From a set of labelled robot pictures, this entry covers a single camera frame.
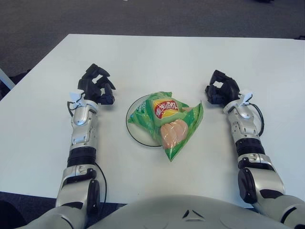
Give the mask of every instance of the robot forearm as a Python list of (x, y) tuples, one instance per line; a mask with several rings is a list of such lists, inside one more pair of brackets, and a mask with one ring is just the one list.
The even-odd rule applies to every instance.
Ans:
[[(222, 82), (222, 87), (213, 86), (215, 81)], [(224, 112), (228, 114), (238, 154), (238, 185), (241, 198), (252, 204), (261, 214), (289, 227), (305, 225), (305, 202), (285, 195), (283, 182), (270, 158), (265, 155), (260, 141), (262, 131), (257, 131), (254, 114), (248, 107), (252, 93), (240, 92), (232, 78), (217, 70), (206, 92), (209, 102), (225, 105)]]
[[(93, 83), (98, 75), (102, 78)], [(96, 180), (98, 104), (113, 104), (115, 89), (102, 68), (92, 64), (79, 80), (78, 93), (71, 93), (68, 102), (73, 133), (67, 168), (64, 170), (55, 208), (23, 228), (82, 229), (87, 216), (97, 213), (100, 206), (100, 184)]]

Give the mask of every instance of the robotic hand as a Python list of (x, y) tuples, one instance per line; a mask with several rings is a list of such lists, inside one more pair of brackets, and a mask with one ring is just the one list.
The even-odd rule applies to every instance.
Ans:
[[(223, 83), (215, 87), (215, 81)], [(285, 195), (285, 189), (270, 158), (260, 141), (264, 131), (264, 119), (255, 104), (249, 103), (252, 93), (239, 91), (235, 80), (216, 70), (206, 87), (208, 101), (224, 106), (231, 123), (233, 139), (238, 154), (238, 185), (244, 202), (252, 204), (261, 214), (282, 222), (291, 228), (305, 228), (305, 202)], [(254, 125), (254, 114), (249, 105), (256, 108), (261, 118), (261, 130)]]

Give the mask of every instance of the snack package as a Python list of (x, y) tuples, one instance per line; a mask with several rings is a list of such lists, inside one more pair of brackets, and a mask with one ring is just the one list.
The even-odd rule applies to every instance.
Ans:
[(129, 123), (147, 130), (160, 142), (169, 160), (178, 154), (203, 118), (203, 106), (189, 107), (173, 99), (171, 92), (157, 92), (137, 107)]

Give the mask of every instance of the chip bag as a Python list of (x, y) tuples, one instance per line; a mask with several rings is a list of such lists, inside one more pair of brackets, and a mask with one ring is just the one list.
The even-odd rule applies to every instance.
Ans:
[(171, 92), (157, 92), (136, 108), (128, 119), (160, 142), (170, 161), (178, 154), (203, 118), (203, 106), (189, 107)]

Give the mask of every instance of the white plate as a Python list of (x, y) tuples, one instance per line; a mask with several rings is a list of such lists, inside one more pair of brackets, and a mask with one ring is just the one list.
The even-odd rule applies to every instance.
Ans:
[(138, 100), (136, 100), (128, 109), (127, 115), (126, 115), (126, 126), (127, 130), (130, 133), (130, 135), (133, 137), (134, 140), (137, 142), (141, 143), (142, 145), (145, 146), (150, 146), (150, 147), (161, 147), (160, 143), (155, 141), (152, 136), (143, 128), (138, 127), (134, 123), (129, 123), (128, 119), (130, 118), (130, 115), (135, 111), (135, 109), (140, 106), (147, 98), (149, 97), (148, 95), (145, 95)]

